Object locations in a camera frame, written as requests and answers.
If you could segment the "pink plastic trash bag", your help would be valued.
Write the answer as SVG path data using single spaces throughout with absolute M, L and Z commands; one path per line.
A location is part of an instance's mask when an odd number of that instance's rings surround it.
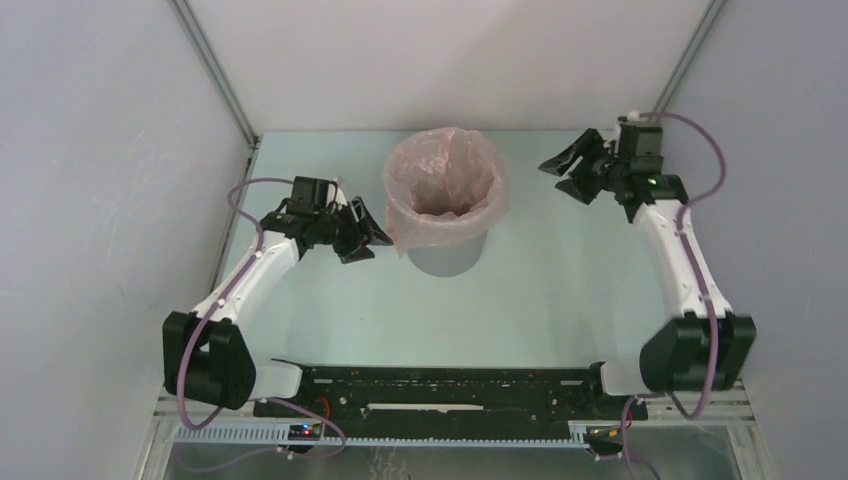
M 488 232 L 510 210 L 510 178 L 496 145 L 478 130 L 443 127 L 398 143 L 382 171 L 386 231 L 400 257 Z

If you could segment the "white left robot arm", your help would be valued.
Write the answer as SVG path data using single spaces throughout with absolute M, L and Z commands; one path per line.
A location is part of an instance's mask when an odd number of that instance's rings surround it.
M 255 237 L 228 276 L 187 313 L 174 311 L 162 327 L 164 386 L 168 393 L 222 409 L 277 397 L 292 416 L 316 403 L 301 366 L 263 359 L 246 337 L 272 290 L 316 246 L 341 263 L 374 258 L 393 241 L 363 200 L 348 197 L 338 180 L 297 176 L 290 193 L 262 219 L 246 214 Z

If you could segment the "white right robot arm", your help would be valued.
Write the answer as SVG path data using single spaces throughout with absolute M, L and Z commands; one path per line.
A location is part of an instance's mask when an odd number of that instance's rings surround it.
M 609 192 L 643 241 L 653 264 L 666 318 L 636 359 L 606 361 L 600 379 L 581 392 L 585 411 L 606 418 L 622 396 L 730 389 L 756 338 L 748 315 L 734 312 L 713 279 L 694 232 L 694 205 L 680 177 L 663 170 L 663 129 L 620 119 L 606 139 L 585 130 L 540 164 L 558 177 L 556 189 L 590 204 Z

